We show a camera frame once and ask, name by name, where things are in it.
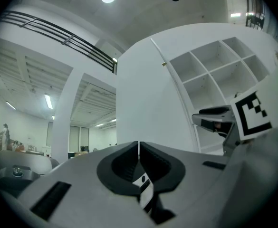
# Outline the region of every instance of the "white cubby shelf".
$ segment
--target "white cubby shelf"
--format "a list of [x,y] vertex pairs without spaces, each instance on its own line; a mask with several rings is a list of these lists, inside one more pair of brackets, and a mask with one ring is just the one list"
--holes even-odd
[[[193,110],[229,105],[236,93],[244,93],[269,73],[250,48],[236,37],[214,41],[171,60]],[[224,138],[193,126],[200,152],[220,152]]]

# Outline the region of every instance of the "black railing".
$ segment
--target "black railing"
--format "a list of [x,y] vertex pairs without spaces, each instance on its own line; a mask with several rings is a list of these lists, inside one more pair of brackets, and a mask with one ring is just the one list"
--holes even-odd
[[106,53],[90,44],[88,41],[74,33],[35,16],[6,10],[0,16],[0,22],[5,22],[23,27],[58,41],[62,45],[70,47],[98,64],[115,73],[116,62]]
[[263,0],[247,0],[246,27],[262,30],[265,19],[265,5]]

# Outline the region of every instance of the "ceiling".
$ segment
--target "ceiling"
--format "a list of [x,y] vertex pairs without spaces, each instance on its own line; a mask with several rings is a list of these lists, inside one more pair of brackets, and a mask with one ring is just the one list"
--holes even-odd
[[[0,100],[10,102],[25,114],[52,121],[71,70],[41,55],[26,55],[8,42],[0,43]],[[53,110],[47,107],[45,93],[50,95]],[[91,127],[100,120],[107,123],[113,119],[115,94],[90,84],[84,75],[75,97],[71,124]]]
[[218,22],[215,21],[217,18],[224,20],[222,13],[225,12],[222,9],[224,2],[218,3],[223,0],[213,0],[214,3],[212,0],[115,0],[112,3],[103,3],[101,0],[42,1],[78,15],[126,41],[129,46],[166,29],[193,23]]

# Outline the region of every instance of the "shelf compartment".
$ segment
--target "shelf compartment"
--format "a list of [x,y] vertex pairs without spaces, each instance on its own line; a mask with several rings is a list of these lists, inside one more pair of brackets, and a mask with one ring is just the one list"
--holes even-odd
[[225,105],[219,88],[208,74],[196,77],[183,85],[190,97],[195,113],[204,108]]
[[247,57],[243,59],[243,61],[248,65],[249,69],[252,71],[259,82],[269,75],[267,68],[256,55]]
[[190,52],[174,58],[171,64],[182,82],[206,73],[204,67]]
[[252,74],[240,61],[211,72],[222,91],[227,104],[237,92],[244,93],[256,84]]
[[219,41],[194,49],[192,53],[209,71],[238,60],[237,56]]
[[238,54],[239,57],[244,58],[251,56],[254,53],[245,45],[241,40],[236,37],[232,37],[226,40],[223,40],[234,52]]
[[214,151],[215,149],[211,148],[212,146],[221,145],[222,147],[222,143],[225,139],[219,136],[219,134],[212,133],[199,126],[195,127],[199,138],[201,152],[205,153],[206,151]]

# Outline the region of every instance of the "round knob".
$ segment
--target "round knob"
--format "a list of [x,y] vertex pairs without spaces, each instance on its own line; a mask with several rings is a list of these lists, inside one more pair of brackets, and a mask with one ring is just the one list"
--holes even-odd
[[15,177],[22,177],[24,175],[24,173],[22,172],[22,170],[18,167],[15,167],[13,169],[13,172],[12,172],[13,176]]

